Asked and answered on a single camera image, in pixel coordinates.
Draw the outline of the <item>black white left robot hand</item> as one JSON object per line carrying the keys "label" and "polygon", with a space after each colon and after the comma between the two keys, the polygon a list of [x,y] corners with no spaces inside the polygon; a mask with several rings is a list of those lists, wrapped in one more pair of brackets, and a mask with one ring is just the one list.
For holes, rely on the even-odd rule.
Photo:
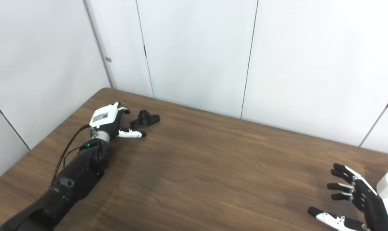
{"label": "black white left robot hand", "polygon": [[119,138],[144,138],[145,132],[134,131],[129,128],[120,127],[121,120],[125,114],[130,114],[126,107],[121,107],[120,102],[109,104],[97,109],[90,120],[90,136],[109,143],[111,140]]}

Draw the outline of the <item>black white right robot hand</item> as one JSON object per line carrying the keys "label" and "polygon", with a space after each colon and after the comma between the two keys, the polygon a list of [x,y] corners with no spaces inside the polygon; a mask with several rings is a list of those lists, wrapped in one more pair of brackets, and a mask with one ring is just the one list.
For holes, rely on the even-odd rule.
{"label": "black white right robot hand", "polygon": [[334,163],[330,173],[348,183],[328,183],[329,190],[340,191],[332,194],[331,199],[351,202],[363,213],[365,221],[338,216],[316,207],[309,207],[308,214],[337,231],[388,231],[388,200],[380,197],[362,175],[345,165]]}

